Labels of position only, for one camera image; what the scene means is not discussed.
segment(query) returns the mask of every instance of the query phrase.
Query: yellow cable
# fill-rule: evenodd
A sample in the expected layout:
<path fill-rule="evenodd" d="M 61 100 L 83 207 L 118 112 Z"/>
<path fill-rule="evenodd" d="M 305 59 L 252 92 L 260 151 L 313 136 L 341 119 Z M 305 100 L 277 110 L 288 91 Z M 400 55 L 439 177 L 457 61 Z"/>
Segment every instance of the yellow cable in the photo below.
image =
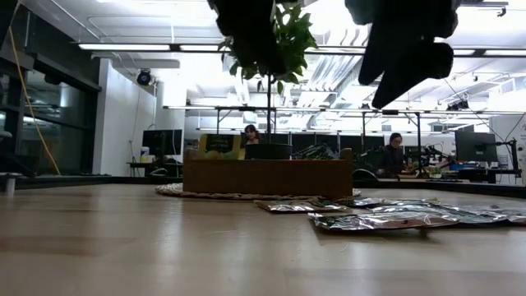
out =
<path fill-rule="evenodd" d="M 51 155 L 51 152 L 49 152 L 48 145 L 46 144 L 46 141 L 44 140 L 44 137 L 42 136 L 42 133 L 40 132 L 40 127 L 39 127 L 39 124 L 36 122 L 36 117 L 35 117 L 35 113 L 33 112 L 33 106 L 31 105 L 30 97 L 27 95 L 27 89 L 25 88 L 24 75 L 22 74 L 22 70 L 20 67 L 20 61 L 18 60 L 18 53 L 16 52 L 15 38 L 13 37 L 13 31 L 11 30 L 11 27 L 9 27 L 9 35 L 11 36 L 13 53 L 15 54 L 16 68 L 18 69 L 18 75 L 20 76 L 20 81 L 22 83 L 22 89 L 24 90 L 24 96 L 25 96 L 25 99 L 27 100 L 27 104 L 30 107 L 31 117 L 33 117 L 33 122 L 35 123 L 36 131 L 39 133 L 40 140 L 42 141 L 42 144 L 44 145 L 44 149 L 46 150 L 46 153 L 48 154 L 48 157 L 51 160 L 53 167 L 55 167 L 57 174 L 60 176 L 61 175 L 60 169 L 58 169 L 57 163 L 55 162 L 55 159 Z"/>

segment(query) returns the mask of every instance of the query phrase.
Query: brown box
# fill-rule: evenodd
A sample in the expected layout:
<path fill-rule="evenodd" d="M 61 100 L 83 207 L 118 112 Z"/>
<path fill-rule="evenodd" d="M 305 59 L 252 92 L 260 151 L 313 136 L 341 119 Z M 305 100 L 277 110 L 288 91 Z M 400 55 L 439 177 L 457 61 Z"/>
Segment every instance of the brown box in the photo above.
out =
<path fill-rule="evenodd" d="M 345 160 L 192 160 L 184 164 L 183 190 L 352 196 L 353 165 Z"/>

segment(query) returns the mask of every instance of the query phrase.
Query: white wall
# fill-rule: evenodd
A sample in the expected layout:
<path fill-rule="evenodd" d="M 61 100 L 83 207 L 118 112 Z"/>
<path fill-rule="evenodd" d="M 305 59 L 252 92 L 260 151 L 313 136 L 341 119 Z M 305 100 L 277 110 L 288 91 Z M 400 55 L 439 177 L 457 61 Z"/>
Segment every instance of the white wall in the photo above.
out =
<path fill-rule="evenodd" d="M 138 161 L 142 133 L 154 122 L 155 97 L 117 72 L 108 59 L 100 62 L 99 85 L 103 91 L 97 102 L 93 173 L 129 176 L 132 151 Z"/>

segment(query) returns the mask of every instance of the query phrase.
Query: silver foil packet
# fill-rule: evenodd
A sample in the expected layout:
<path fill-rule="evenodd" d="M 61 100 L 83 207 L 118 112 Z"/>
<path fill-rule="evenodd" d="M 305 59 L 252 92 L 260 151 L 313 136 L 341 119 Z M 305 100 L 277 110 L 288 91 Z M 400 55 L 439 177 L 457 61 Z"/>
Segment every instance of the silver foil packet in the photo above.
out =
<path fill-rule="evenodd" d="M 334 203 L 349 207 L 374 207 L 384 203 L 384 199 L 376 197 L 342 198 Z"/>
<path fill-rule="evenodd" d="M 506 220 L 504 215 L 478 215 L 456 206 L 421 204 L 403 206 L 379 206 L 371 209 L 374 213 L 418 212 L 438 215 L 444 219 L 458 220 L 461 224 L 491 224 Z"/>
<path fill-rule="evenodd" d="M 406 206 L 406 205 L 438 205 L 440 202 L 436 198 L 425 200 L 384 200 L 383 206 Z"/>
<path fill-rule="evenodd" d="M 362 215 L 309 214 L 317 227 L 327 230 L 394 230 L 449 226 L 458 223 L 439 215 L 421 212 L 394 212 Z"/>
<path fill-rule="evenodd" d="M 464 210 L 477 215 L 486 215 L 492 217 L 505 217 L 513 224 L 526 225 L 526 209 L 506 209 L 499 206 L 465 206 Z"/>
<path fill-rule="evenodd" d="M 344 211 L 348 208 L 328 202 L 314 201 L 254 201 L 263 210 L 276 213 L 310 213 Z"/>

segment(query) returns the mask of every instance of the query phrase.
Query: dark pot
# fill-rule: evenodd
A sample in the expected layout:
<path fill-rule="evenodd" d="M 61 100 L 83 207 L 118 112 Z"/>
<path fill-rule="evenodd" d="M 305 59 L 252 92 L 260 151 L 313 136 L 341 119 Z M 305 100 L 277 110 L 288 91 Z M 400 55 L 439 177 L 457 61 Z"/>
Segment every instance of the dark pot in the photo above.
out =
<path fill-rule="evenodd" d="M 245 160 L 290 160 L 293 147 L 287 144 L 252 144 L 245 146 Z"/>

